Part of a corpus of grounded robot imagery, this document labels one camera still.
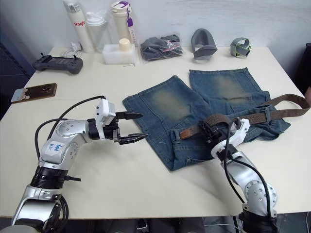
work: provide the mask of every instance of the white wall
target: white wall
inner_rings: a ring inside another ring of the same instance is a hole
[[[84,12],[109,9],[113,0],[79,0]],[[245,36],[252,46],[268,46],[293,76],[305,44],[311,42],[310,0],[129,0],[140,42],[179,32],[189,45],[193,32],[208,29],[217,46]],[[61,0],[0,0],[1,29],[26,58],[77,40]]]

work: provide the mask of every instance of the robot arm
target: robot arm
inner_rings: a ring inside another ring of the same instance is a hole
[[[207,138],[207,147],[211,149],[211,155],[221,160],[223,168],[226,163],[230,179],[244,193],[246,202],[243,203],[243,212],[239,215],[239,219],[243,221],[243,232],[276,233],[276,211],[273,210],[277,202],[276,191],[252,169],[256,167],[246,155],[235,149],[235,146],[243,142],[249,126],[247,119],[235,119],[230,129],[231,136],[226,157],[227,130],[224,131],[224,128],[226,129],[224,124],[212,126],[206,121],[199,122],[199,128]],[[268,208],[267,195],[270,198],[270,208]]]
[[[89,120],[65,120],[59,123],[52,137],[41,150],[38,167],[12,219],[12,225],[32,227],[34,232],[54,232],[59,219],[64,181],[79,178],[68,176],[78,149],[93,140],[114,140],[120,144],[139,141],[147,134],[134,133],[120,136],[119,119],[134,119],[142,114],[115,112],[114,104],[101,99],[96,107],[96,118]]]

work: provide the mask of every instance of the brown phone case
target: brown phone case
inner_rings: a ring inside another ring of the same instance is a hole
[[[22,97],[12,103],[19,103],[31,100],[38,100],[55,96],[57,89],[56,83],[48,83],[39,86],[26,87],[23,89]]]

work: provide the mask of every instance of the denim shorts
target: denim shorts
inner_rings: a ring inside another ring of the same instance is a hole
[[[171,171],[210,160],[205,137],[197,134],[180,140],[179,133],[199,120],[221,113],[230,118],[265,112],[267,119],[275,108],[261,106],[270,100],[247,68],[221,71],[190,70],[190,84],[177,76],[123,100],[128,111],[143,113],[135,119],[147,141]],[[282,119],[252,125],[244,142],[256,138],[276,139],[290,126]]]

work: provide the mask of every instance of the smartphone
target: smartphone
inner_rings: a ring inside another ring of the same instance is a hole
[[[48,83],[39,86],[26,87],[15,90],[11,103],[19,103],[31,100],[38,100],[55,96],[56,83]]]

